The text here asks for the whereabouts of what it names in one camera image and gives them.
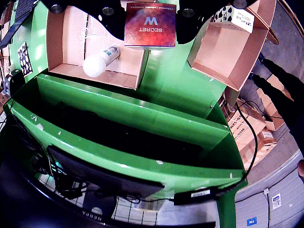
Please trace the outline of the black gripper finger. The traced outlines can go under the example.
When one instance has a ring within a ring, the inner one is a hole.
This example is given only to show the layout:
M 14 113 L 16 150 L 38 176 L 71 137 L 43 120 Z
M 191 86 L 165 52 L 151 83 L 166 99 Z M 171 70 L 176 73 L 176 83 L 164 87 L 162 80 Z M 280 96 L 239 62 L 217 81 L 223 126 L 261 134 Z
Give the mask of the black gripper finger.
M 203 24 L 226 5 L 245 9 L 255 0 L 180 0 L 176 14 L 176 36 L 179 44 L 192 41 Z
M 124 40 L 126 11 L 120 0 L 42 0 L 53 13 L 65 11 L 74 6 L 97 19 L 108 32 L 119 40 Z

